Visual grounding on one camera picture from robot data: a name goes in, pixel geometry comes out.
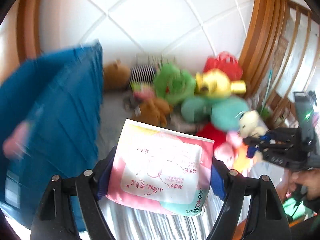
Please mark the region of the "person right hand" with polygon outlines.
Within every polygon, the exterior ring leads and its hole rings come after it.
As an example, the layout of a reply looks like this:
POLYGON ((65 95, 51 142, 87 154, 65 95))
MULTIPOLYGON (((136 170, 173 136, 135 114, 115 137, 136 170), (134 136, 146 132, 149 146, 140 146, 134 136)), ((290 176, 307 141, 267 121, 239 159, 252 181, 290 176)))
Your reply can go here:
POLYGON ((289 176, 288 193, 292 193, 293 191, 295 191, 297 185, 302 185, 307 188, 307 199, 314 200, 320 195, 319 181, 319 169, 294 172, 289 176))

